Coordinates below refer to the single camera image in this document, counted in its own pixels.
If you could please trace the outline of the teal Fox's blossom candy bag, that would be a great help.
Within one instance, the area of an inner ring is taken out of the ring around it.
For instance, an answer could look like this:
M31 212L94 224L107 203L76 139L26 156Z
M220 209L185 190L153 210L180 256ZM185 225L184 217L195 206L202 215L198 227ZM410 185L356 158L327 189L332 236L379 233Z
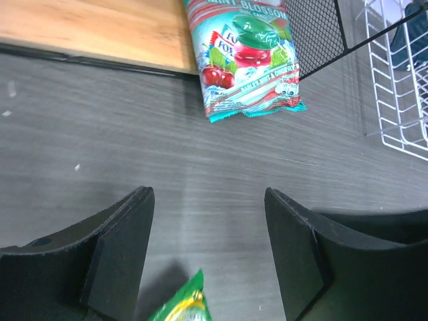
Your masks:
M184 1L210 122L303 112L284 1Z

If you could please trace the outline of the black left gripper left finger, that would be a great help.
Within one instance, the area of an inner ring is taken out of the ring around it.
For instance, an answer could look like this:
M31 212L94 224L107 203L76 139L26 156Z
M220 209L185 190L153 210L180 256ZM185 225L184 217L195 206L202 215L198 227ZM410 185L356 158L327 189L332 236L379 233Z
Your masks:
M131 320L154 215L150 187L22 247L1 249L2 320Z

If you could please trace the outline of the green Fox's spring tea bag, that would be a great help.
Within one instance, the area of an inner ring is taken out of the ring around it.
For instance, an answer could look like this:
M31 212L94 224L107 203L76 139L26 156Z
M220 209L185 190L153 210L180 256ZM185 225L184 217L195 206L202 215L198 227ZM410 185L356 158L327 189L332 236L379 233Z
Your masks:
M204 274L200 269L176 294L163 304L149 321L212 321L204 294Z

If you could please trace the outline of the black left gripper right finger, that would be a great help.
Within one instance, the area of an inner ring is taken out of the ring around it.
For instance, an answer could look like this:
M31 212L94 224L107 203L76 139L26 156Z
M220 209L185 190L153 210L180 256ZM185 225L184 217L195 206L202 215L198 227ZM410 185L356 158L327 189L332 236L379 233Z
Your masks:
M312 211L277 189L265 218L287 320L426 320L427 211Z

